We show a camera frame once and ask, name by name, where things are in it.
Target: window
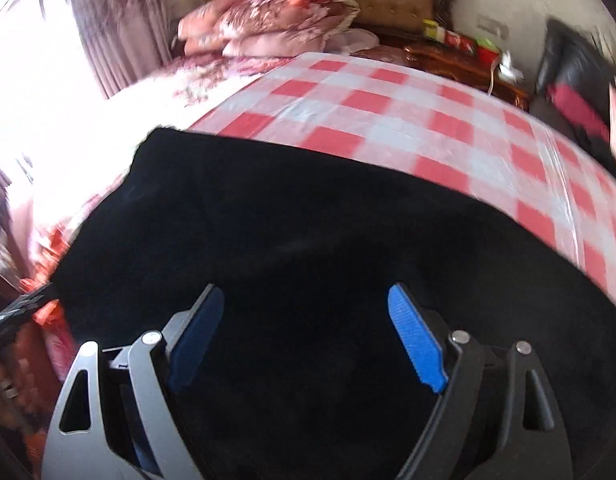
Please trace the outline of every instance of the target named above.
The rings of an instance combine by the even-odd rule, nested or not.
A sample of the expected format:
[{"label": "window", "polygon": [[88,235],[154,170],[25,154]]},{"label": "window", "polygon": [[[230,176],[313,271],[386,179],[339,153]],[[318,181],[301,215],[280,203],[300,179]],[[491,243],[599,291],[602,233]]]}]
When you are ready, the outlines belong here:
[{"label": "window", "polygon": [[102,101],[66,0],[21,0],[0,14],[0,151],[33,164],[53,156],[69,140],[63,126]]}]

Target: curtain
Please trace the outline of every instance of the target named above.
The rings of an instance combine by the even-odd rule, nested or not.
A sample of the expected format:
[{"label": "curtain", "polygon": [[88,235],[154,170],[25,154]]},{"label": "curtain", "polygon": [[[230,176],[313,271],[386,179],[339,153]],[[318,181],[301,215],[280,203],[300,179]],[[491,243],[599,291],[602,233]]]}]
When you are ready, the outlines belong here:
[{"label": "curtain", "polygon": [[107,97],[171,59],[165,0],[70,0],[70,5]]}]

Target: blue clip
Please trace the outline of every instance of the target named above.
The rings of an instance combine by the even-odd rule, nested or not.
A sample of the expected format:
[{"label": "blue clip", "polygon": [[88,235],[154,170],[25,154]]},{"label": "blue clip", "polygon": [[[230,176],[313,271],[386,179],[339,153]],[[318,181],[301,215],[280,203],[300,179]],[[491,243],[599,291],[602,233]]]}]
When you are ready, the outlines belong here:
[{"label": "blue clip", "polygon": [[419,380],[428,384],[435,394],[443,392],[448,384],[443,349],[401,285],[390,287],[388,313]]},{"label": "blue clip", "polygon": [[179,393],[195,378],[223,316],[223,292],[209,285],[190,309],[183,332],[169,356],[166,383],[171,391]]}]

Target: screw head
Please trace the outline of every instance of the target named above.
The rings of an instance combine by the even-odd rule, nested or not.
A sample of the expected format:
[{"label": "screw head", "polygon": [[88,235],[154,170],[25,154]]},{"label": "screw head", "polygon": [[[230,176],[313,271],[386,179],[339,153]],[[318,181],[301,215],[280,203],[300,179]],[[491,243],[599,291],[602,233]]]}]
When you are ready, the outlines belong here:
[{"label": "screw head", "polygon": [[144,343],[144,345],[154,346],[159,341],[161,341],[161,333],[156,330],[151,330],[142,335],[142,343]]},{"label": "screw head", "polygon": [[79,354],[84,357],[91,357],[97,353],[99,346],[94,341],[86,341],[81,348],[79,348]]},{"label": "screw head", "polygon": [[465,345],[470,341],[470,334],[465,330],[455,330],[452,337],[453,341],[460,345]]},{"label": "screw head", "polygon": [[519,341],[516,344],[516,351],[523,355],[528,355],[532,352],[532,345],[527,341]]}]

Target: checkered tablecloth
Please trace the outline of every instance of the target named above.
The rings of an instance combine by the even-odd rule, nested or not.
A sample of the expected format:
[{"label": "checkered tablecloth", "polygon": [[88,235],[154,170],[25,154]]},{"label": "checkered tablecloth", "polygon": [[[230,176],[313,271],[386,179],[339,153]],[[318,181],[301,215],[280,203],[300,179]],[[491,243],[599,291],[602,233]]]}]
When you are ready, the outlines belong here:
[{"label": "checkered tablecloth", "polygon": [[418,70],[303,54],[191,128],[377,164],[505,212],[616,304],[616,181],[545,124]]}]

